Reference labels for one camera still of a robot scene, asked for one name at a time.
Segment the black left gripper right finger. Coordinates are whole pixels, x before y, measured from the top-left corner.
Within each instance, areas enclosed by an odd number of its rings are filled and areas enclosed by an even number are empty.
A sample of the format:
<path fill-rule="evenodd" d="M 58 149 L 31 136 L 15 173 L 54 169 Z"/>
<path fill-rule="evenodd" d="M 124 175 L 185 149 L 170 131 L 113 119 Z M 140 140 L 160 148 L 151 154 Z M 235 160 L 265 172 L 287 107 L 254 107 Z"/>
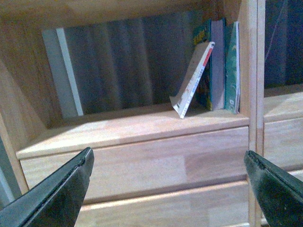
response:
<path fill-rule="evenodd" d="M 244 163 L 256 200 L 271 227 L 303 225 L 303 182 L 248 150 Z"/>

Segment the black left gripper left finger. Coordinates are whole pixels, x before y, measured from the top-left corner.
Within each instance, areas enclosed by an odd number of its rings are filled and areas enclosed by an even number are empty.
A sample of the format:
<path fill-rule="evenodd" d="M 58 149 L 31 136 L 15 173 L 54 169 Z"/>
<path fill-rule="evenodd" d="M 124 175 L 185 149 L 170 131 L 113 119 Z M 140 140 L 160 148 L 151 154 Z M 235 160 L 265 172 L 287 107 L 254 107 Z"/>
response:
<path fill-rule="evenodd" d="M 73 227 L 86 196 L 94 153 L 85 148 L 0 212 L 2 227 Z"/>

